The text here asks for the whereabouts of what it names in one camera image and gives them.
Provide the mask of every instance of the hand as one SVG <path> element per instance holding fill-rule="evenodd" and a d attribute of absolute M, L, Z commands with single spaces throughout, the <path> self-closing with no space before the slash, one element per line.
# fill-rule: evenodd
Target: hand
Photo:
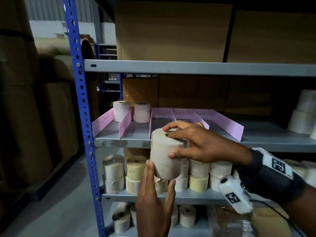
<path fill-rule="evenodd" d="M 223 136 L 211 132 L 198 124 L 185 121 L 175 121 L 164 126 L 162 129 L 168 131 L 178 128 L 170 133 L 168 137 L 187 139 L 190 148 L 178 148 L 169 153 L 169 158 L 189 158 L 203 163 L 215 161 L 230 161 L 233 164 L 247 165 L 251 162 L 252 153 L 244 145 L 224 138 Z"/>
<path fill-rule="evenodd" d="M 170 181 L 165 203 L 157 198 L 154 181 L 155 165 L 146 161 L 146 167 L 136 201 L 137 232 L 139 237 L 167 237 L 175 198 L 175 180 Z"/>

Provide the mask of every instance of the corrugated metal wall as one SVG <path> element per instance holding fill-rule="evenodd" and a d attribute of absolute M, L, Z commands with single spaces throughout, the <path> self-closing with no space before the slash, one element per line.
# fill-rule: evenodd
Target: corrugated metal wall
<path fill-rule="evenodd" d="M 25 0 L 29 20 L 65 21 L 63 0 Z M 90 0 L 76 0 L 78 21 L 93 22 Z"/>

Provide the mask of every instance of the background shelving rack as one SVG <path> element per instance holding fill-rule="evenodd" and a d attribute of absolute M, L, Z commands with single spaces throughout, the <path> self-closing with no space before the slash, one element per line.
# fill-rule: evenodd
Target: background shelving rack
<path fill-rule="evenodd" d="M 201 74 L 201 75 L 252 75 L 252 76 L 296 76 L 296 77 L 316 77 L 316 65 L 309 64 L 256 64 L 256 63 L 200 63 L 200 62 L 156 62 L 156 61 L 117 61 L 117 60 L 83 60 L 80 48 L 80 36 L 75 0 L 63 0 L 65 9 L 65 19 L 68 26 L 68 36 L 70 50 L 74 68 L 74 76 L 79 103 L 80 117 L 84 136 L 84 145 L 89 167 L 89 176 L 97 227 L 100 237 L 107 236 L 103 217 L 102 197 L 104 200 L 117 202 L 135 202 L 136 196 L 130 195 L 126 190 L 115 195 L 103 194 L 99 187 L 99 180 L 95 159 L 95 145 L 105 147 L 142 147 L 150 148 L 151 140 L 144 136 L 144 126 L 138 126 L 131 122 L 120 139 L 118 133 L 107 135 L 101 133 L 93 139 L 92 126 L 89 114 L 87 90 L 85 85 L 85 71 L 105 72 L 105 73 L 131 73 L 131 74 Z M 273 123 L 267 122 L 243 122 L 245 126 L 242 144 L 248 147 L 263 147 L 267 151 L 275 152 L 306 152 L 316 153 L 316 141 L 306 135 L 282 129 Z M 118 132 L 117 123 L 112 123 L 112 129 Z M 220 129 L 215 130 L 223 135 Z M 209 189 L 204 193 L 196 193 L 190 189 L 176 195 L 176 203 L 207 204 L 217 203 L 226 205 L 223 196 Z M 115 209 L 113 204 L 108 222 L 111 222 L 111 212 Z M 181 235 L 181 229 L 175 228 L 170 232 L 176 236 Z M 205 229 L 199 227 L 196 234 L 203 234 Z M 136 228 L 119 236 L 136 236 Z"/>

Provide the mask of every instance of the white paper roll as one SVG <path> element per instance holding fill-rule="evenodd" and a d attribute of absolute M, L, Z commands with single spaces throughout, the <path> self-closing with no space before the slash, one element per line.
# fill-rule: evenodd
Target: white paper roll
<path fill-rule="evenodd" d="M 176 179 L 185 179 L 189 176 L 189 159 L 183 158 L 181 165 L 181 173 Z"/>
<path fill-rule="evenodd" d="M 131 226 L 131 212 L 129 208 L 118 207 L 113 213 L 114 230 L 118 234 L 127 231 Z"/>
<path fill-rule="evenodd" d="M 219 191 L 219 183 L 221 179 L 218 179 L 216 176 L 210 175 L 210 187 L 211 189 L 220 192 Z"/>
<path fill-rule="evenodd" d="M 138 188 L 140 184 L 139 181 L 133 181 L 130 180 L 127 176 L 125 177 L 125 182 L 126 182 L 126 191 L 132 195 L 137 195 L 138 193 Z"/>
<path fill-rule="evenodd" d="M 159 179 L 156 176 L 154 176 L 155 179 L 155 187 L 157 194 L 162 194 L 168 191 L 168 181 Z"/>
<path fill-rule="evenodd" d="M 211 163 L 210 174 L 216 176 L 218 179 L 221 179 L 223 176 L 230 175 L 232 167 L 232 163 L 228 161 L 217 161 Z"/>
<path fill-rule="evenodd" d="M 174 186 L 174 190 L 176 192 L 185 191 L 188 188 L 189 177 L 187 176 L 184 179 L 176 179 L 176 185 Z"/>
<path fill-rule="evenodd" d="M 191 228 L 195 224 L 196 210 L 193 205 L 182 204 L 179 208 L 180 224 L 185 228 Z"/>
<path fill-rule="evenodd" d="M 179 209 L 177 205 L 175 204 L 173 206 L 172 216 L 171 216 L 171 227 L 175 227 L 178 223 L 179 218 Z"/>
<path fill-rule="evenodd" d="M 303 179 L 306 179 L 307 167 L 292 159 L 284 159 L 284 161 L 292 167 L 293 172 L 301 176 Z"/>
<path fill-rule="evenodd" d="M 137 102 L 134 105 L 134 121 L 147 123 L 150 121 L 150 104 L 147 102 Z"/>
<path fill-rule="evenodd" d="M 122 155 L 109 155 L 102 163 L 106 180 L 117 180 L 124 175 L 124 157 Z"/>
<path fill-rule="evenodd" d="M 167 137 L 171 132 L 160 128 L 151 135 L 150 160 L 155 163 L 156 175 L 160 179 L 176 179 L 181 173 L 182 159 L 170 159 L 168 154 L 176 148 L 184 148 L 187 141 Z"/>
<path fill-rule="evenodd" d="M 298 99 L 296 110 L 316 114 L 316 91 L 302 90 Z"/>
<path fill-rule="evenodd" d="M 190 159 L 189 173 L 196 177 L 209 176 L 210 164 Z"/>
<path fill-rule="evenodd" d="M 233 177 L 235 179 L 239 179 L 239 174 L 238 174 L 238 171 L 235 169 L 234 172 L 233 172 Z"/>
<path fill-rule="evenodd" d="M 189 188 L 195 192 L 203 192 L 207 190 L 207 184 L 209 182 L 209 176 L 196 177 L 194 175 L 189 176 Z"/>
<path fill-rule="evenodd" d="M 125 100 L 113 102 L 114 121 L 121 122 L 131 109 L 131 103 Z"/>
<path fill-rule="evenodd" d="M 140 181 L 146 166 L 147 158 L 141 155 L 134 155 L 127 159 L 127 177 L 133 181 Z"/>
<path fill-rule="evenodd" d="M 132 216 L 132 223 L 133 223 L 133 225 L 134 225 L 134 226 L 137 226 L 135 203 L 132 203 L 132 204 L 131 204 L 131 216 Z"/>
<path fill-rule="evenodd" d="M 105 180 L 105 193 L 107 194 L 117 194 L 124 189 L 125 186 L 125 176 L 123 175 L 117 180 Z"/>
<path fill-rule="evenodd" d="M 311 161 L 302 161 L 301 163 L 307 168 L 306 183 L 316 188 L 316 163 Z"/>
<path fill-rule="evenodd" d="M 314 127 L 313 127 L 312 133 L 310 135 L 310 138 L 312 138 L 313 140 L 316 140 L 316 122 L 314 124 Z"/>
<path fill-rule="evenodd" d="M 315 115 L 293 110 L 292 116 L 288 125 L 288 130 L 300 133 L 311 134 L 315 124 Z"/>

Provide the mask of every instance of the cable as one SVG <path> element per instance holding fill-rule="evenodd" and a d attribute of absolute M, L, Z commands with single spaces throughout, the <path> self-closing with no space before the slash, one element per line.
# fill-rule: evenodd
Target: cable
<path fill-rule="evenodd" d="M 272 206 L 268 205 L 267 203 L 264 203 L 263 201 L 260 200 L 254 200 L 254 199 L 250 199 L 250 202 L 259 202 L 262 203 L 264 205 L 266 205 L 267 207 L 269 207 L 270 209 L 272 209 L 274 212 L 278 213 L 283 219 L 285 219 L 298 233 L 299 235 L 301 235 L 302 237 L 305 237 L 295 226 L 294 224 L 288 220 L 287 218 L 285 218 L 279 211 L 277 211 L 276 209 L 274 209 Z"/>

